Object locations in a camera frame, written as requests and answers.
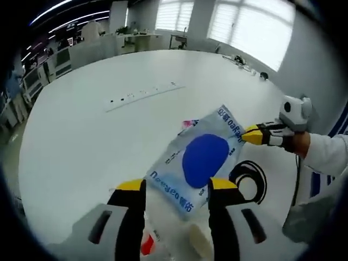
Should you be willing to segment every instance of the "robotic arm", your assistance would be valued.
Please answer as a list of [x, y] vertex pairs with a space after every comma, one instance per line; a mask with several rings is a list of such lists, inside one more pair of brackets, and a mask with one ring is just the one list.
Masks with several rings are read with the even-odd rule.
[[[211, 178], [208, 194], [214, 244], [214, 256], [208, 260], [296, 260], [306, 248], [287, 238], [277, 221], [256, 203], [246, 203], [229, 180]], [[62, 260], [140, 260], [145, 201], [145, 180], [122, 183], [107, 204], [84, 215], [64, 242], [48, 249]], [[163, 259], [149, 256], [146, 260]]]
[[278, 119], [252, 125], [241, 137], [255, 145], [279, 146], [293, 152], [293, 136], [306, 130], [311, 113], [312, 102], [309, 98], [284, 96]]

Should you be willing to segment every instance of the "window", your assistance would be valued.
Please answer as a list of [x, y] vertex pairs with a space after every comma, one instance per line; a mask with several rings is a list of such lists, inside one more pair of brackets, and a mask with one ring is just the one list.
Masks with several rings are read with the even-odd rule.
[[127, 8], [127, 11], [126, 11], [125, 26], [127, 26], [127, 22], [128, 22], [128, 8]]
[[283, 0], [217, 0], [208, 37], [278, 71], [287, 51], [295, 8]]
[[156, 19], [156, 29], [186, 32], [189, 28], [193, 0], [161, 0]]

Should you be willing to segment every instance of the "cable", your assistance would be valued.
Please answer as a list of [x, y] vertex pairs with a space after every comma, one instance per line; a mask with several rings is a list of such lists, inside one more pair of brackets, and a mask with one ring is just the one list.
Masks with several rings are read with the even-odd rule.
[[296, 183], [295, 183], [295, 191], [293, 200], [291, 201], [291, 206], [293, 207], [296, 204], [297, 199], [297, 193], [299, 192], [299, 184], [300, 184], [300, 166], [301, 166], [301, 158], [298, 155], [295, 155], [296, 160], [296, 167], [297, 167], [297, 173], [296, 173]]

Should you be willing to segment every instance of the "white table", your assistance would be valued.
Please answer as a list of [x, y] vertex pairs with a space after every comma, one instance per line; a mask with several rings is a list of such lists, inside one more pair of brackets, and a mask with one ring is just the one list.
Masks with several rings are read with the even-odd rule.
[[[186, 88], [107, 113], [103, 108], [111, 97], [170, 82]], [[30, 227], [44, 244], [63, 241], [78, 219], [107, 202], [110, 188], [145, 175], [183, 120], [199, 119], [225, 104], [247, 127], [277, 117], [281, 99], [270, 81], [204, 52], [134, 53], [64, 75], [43, 89], [23, 136], [19, 180]], [[261, 206], [282, 224], [294, 194], [294, 155], [246, 144], [240, 159], [254, 160], [265, 171], [268, 192]], [[195, 260], [185, 235], [188, 223], [160, 194], [148, 190], [147, 212], [168, 247], [187, 250], [187, 259]], [[198, 219], [207, 219], [206, 214]]]

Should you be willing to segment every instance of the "person's arm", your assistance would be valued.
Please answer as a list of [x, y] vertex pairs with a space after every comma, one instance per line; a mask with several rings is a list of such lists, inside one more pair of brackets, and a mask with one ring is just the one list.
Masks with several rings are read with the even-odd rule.
[[295, 134], [295, 154], [304, 159], [303, 163], [323, 174], [338, 176], [348, 166], [348, 136], [333, 138], [308, 132]]

